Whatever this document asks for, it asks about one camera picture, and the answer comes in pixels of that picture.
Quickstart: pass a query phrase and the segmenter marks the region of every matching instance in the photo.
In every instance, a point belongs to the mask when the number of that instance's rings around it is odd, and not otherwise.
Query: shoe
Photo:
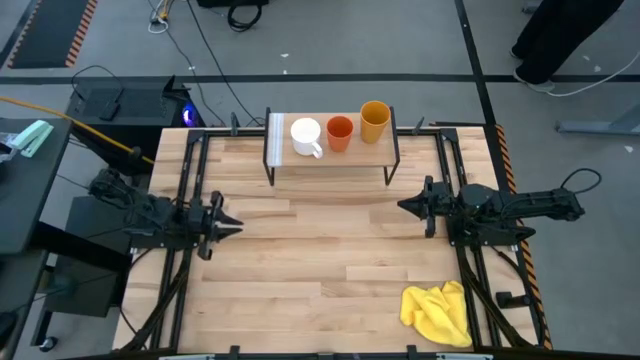
[[[513,77],[520,81],[521,83],[527,85],[531,90],[535,91],[535,92],[540,92],[540,93],[548,93],[550,91],[552,91],[553,89],[556,88],[556,84],[554,84],[552,81],[547,80],[545,82],[543,82],[542,84],[531,84],[528,83],[524,80],[522,80],[522,78],[520,76],[518,76],[518,73],[516,72],[516,70],[513,70]]]
[[[522,60],[520,56],[513,53],[513,49],[509,49],[509,55],[511,55],[511,57],[514,59]]]

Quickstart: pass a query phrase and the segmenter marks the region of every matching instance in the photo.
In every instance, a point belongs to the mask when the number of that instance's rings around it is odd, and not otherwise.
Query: black desk
[[[19,133],[35,119],[0,119],[0,132]],[[0,311],[16,311],[16,328],[5,348],[11,359],[49,252],[125,274],[130,257],[40,221],[66,148],[71,123],[48,119],[54,130],[32,158],[20,154],[0,164]]]

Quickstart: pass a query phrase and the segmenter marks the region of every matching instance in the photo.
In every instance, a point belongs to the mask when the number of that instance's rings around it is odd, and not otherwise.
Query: yellow cup
[[[360,136],[373,144],[380,138],[391,119],[391,109],[381,101],[369,101],[360,109]]]

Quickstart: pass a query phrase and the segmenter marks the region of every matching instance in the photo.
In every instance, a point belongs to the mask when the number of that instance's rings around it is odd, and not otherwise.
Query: white cable
[[[589,90],[591,88],[594,88],[594,87],[596,87],[596,86],[598,86],[598,85],[600,85],[602,83],[605,83],[605,82],[613,79],[614,77],[620,75],[622,72],[627,70],[631,65],[633,65],[633,63],[636,62],[636,60],[638,60],[638,57],[640,57],[640,51],[638,51],[638,53],[636,53],[636,56],[631,60],[631,62],[629,64],[627,64],[627,66],[625,66],[622,69],[618,70],[616,73],[614,73],[614,74],[612,74],[612,75],[610,75],[610,76],[598,81],[597,83],[593,83],[593,84],[591,84],[589,86],[583,87],[582,89],[579,89],[579,90],[576,90],[576,91],[572,91],[570,93],[555,94],[555,93],[552,93],[552,92],[548,92],[547,95],[551,95],[553,97],[566,97],[566,96],[575,95],[575,94],[581,93],[581,92],[583,92],[585,90]]]
[[[153,11],[151,11],[151,16],[150,16],[150,20],[149,20],[149,26],[147,27],[147,30],[152,33],[152,34],[162,34],[163,32],[169,30],[169,23],[162,20],[162,18],[160,18],[158,16],[158,9],[160,9],[160,6],[162,5],[162,3],[165,0],[160,0],[158,2],[158,5],[156,5],[155,9],[153,9]],[[162,30],[151,30],[151,25],[153,25],[153,21],[158,21],[161,25],[164,25],[164,28]]]

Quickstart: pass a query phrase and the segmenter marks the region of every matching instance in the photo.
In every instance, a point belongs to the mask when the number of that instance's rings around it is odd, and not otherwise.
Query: white mug
[[[320,159],[323,155],[318,144],[320,139],[320,124],[312,118],[301,118],[291,125],[291,138],[294,150],[304,156],[313,155]]]

